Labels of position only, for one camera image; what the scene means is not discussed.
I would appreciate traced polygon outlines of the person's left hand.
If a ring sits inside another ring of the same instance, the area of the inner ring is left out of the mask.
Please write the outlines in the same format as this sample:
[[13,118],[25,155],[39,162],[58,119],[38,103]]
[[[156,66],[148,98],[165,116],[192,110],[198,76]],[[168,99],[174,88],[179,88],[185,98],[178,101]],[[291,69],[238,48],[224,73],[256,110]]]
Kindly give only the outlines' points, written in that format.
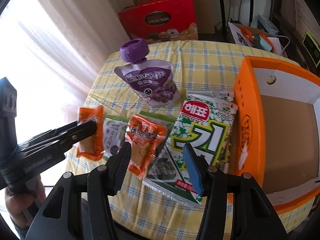
[[40,175],[36,177],[36,181],[36,193],[11,194],[9,189],[5,188],[5,205],[10,214],[10,218],[22,229],[31,225],[31,222],[26,219],[22,211],[31,206],[35,199],[40,203],[43,203],[46,200],[45,188]]

